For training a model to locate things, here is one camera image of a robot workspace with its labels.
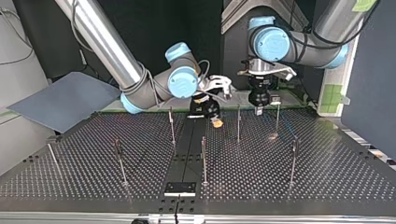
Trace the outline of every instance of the metal post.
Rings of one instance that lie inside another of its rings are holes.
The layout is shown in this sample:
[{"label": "metal post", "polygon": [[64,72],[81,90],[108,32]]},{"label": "metal post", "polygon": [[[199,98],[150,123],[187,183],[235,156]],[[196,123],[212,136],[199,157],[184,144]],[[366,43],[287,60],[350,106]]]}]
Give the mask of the metal post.
[{"label": "metal post", "polygon": [[291,166],[290,187],[294,186],[295,165],[296,165],[296,160],[297,160],[298,154],[300,152],[300,139],[297,136],[294,136],[292,152],[293,152],[293,163]]},{"label": "metal post", "polygon": [[237,138],[237,141],[238,141],[238,143],[240,142],[240,140],[241,140],[241,137],[240,137],[240,132],[241,132],[241,120],[242,120],[242,118],[241,118],[241,105],[238,105],[238,138]]},{"label": "metal post", "polygon": [[202,159],[204,162],[204,186],[208,185],[206,176],[206,138],[202,137]]},{"label": "metal post", "polygon": [[176,140],[175,140],[175,128],[174,128],[174,121],[172,116],[172,106],[169,108],[169,122],[171,123],[171,130],[172,130],[172,144],[174,148],[176,148]]},{"label": "metal post", "polygon": [[279,134],[279,116],[280,116],[280,104],[277,105],[277,112],[276,112],[276,134]]},{"label": "metal post", "polygon": [[275,133],[271,134],[270,139],[276,139],[279,136],[279,117],[280,117],[280,105],[282,100],[279,95],[271,95],[271,105],[276,105],[276,126]]},{"label": "metal post", "polygon": [[118,161],[120,163],[120,168],[121,168],[122,178],[123,178],[122,185],[128,186],[129,183],[128,183],[128,180],[126,179],[125,169],[124,169],[123,162],[122,162],[122,148],[120,146],[119,138],[116,138],[116,140],[115,140],[114,149],[115,149],[115,153],[116,153],[116,158],[118,159]]},{"label": "metal post", "polygon": [[59,167],[59,162],[58,162],[58,160],[56,159],[55,153],[53,152],[52,145],[51,145],[50,143],[47,143],[47,146],[49,147],[50,155],[51,155],[53,161],[54,161],[55,164],[56,164],[56,167],[57,167],[57,169],[58,169],[59,175],[62,175],[62,173],[61,173],[61,167]]}]

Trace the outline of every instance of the dark background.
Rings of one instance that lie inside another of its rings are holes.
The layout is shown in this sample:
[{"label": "dark background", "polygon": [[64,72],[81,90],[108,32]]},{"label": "dark background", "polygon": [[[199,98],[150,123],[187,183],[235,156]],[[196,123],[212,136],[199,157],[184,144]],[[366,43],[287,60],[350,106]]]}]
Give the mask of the dark background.
[{"label": "dark background", "polygon": [[[222,0],[99,0],[130,51],[153,75],[167,69],[164,54],[184,41],[196,59],[208,59],[211,73],[220,68]],[[70,21],[54,0],[14,0],[38,60],[48,78],[81,71],[110,80],[97,57],[83,50],[84,67]]]}]

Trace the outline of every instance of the gray panel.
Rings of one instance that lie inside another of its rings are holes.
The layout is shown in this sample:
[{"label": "gray panel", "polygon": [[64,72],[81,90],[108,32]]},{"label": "gray panel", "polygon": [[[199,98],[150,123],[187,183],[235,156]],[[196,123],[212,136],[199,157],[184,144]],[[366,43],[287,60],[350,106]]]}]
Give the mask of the gray panel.
[{"label": "gray panel", "polygon": [[64,133],[120,96],[105,82],[73,72],[8,109]]},{"label": "gray panel", "polygon": [[342,122],[353,132],[396,158],[396,1],[381,1],[361,34]]}]

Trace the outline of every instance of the black cable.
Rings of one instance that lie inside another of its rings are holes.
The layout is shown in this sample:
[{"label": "black cable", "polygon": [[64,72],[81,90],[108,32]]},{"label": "black cable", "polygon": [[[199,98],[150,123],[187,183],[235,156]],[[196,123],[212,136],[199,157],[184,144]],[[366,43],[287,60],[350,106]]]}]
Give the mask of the black cable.
[{"label": "black cable", "polygon": [[314,99],[309,95],[308,91],[306,90],[306,87],[305,87],[305,85],[304,85],[304,83],[303,83],[303,80],[302,80],[298,75],[297,75],[297,78],[300,80],[300,83],[301,83],[301,85],[303,86],[304,92],[305,92],[306,95],[308,96],[309,101],[312,102],[312,104],[314,104],[314,106],[315,106],[316,108],[318,108],[317,103],[314,102]]},{"label": "black cable", "polygon": [[296,0],[293,0],[293,5],[291,5],[290,22],[289,22],[290,27],[292,27],[291,23],[293,22],[293,15],[295,8],[296,8]]},{"label": "black cable", "polygon": [[33,49],[30,49],[30,52],[29,52],[29,54],[26,57],[18,59],[18,60],[15,60],[15,61],[12,61],[12,62],[0,63],[0,65],[12,64],[12,63],[20,63],[20,62],[30,58],[30,56],[32,56],[32,54],[33,54]]},{"label": "black cable", "polygon": [[377,1],[376,1],[375,6],[374,6],[373,9],[370,11],[370,14],[367,16],[366,20],[364,20],[363,25],[361,26],[361,28],[359,29],[359,31],[358,31],[356,34],[354,34],[352,37],[350,37],[348,40],[346,40],[346,41],[344,41],[344,42],[342,42],[342,43],[336,43],[336,42],[332,42],[332,41],[326,40],[326,39],[324,39],[325,41],[322,40],[323,42],[327,42],[327,43],[330,43],[330,44],[334,44],[334,46],[322,47],[322,46],[315,46],[315,45],[305,44],[303,41],[301,41],[301,40],[297,39],[296,37],[294,37],[294,36],[291,34],[291,32],[290,32],[289,30],[287,30],[287,29],[283,29],[283,30],[288,34],[288,36],[289,36],[290,39],[293,39],[295,42],[297,42],[297,43],[299,43],[299,44],[301,44],[301,45],[303,45],[303,46],[306,46],[306,47],[309,47],[309,48],[312,48],[312,49],[337,49],[337,48],[340,48],[340,47],[344,46],[345,44],[351,42],[351,41],[354,40],[358,35],[361,34],[361,32],[364,30],[364,28],[365,28],[366,25],[368,24],[369,20],[371,19],[371,17],[373,16],[374,12],[375,12],[376,9],[378,8],[380,2],[381,2],[381,0],[377,0]]}]

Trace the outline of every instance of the white wall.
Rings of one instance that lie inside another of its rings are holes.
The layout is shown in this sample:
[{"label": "white wall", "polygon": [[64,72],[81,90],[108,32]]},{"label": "white wall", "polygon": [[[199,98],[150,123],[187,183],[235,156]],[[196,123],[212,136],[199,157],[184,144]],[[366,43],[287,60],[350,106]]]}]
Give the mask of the white wall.
[{"label": "white wall", "polygon": [[[12,0],[0,0],[0,7],[16,11]],[[24,36],[21,23],[9,18]],[[0,63],[18,60],[29,52],[30,49],[0,18]],[[20,63],[0,65],[0,175],[42,148],[46,139],[53,135],[52,130],[6,110],[7,106],[47,86],[45,74],[34,54]]]}]

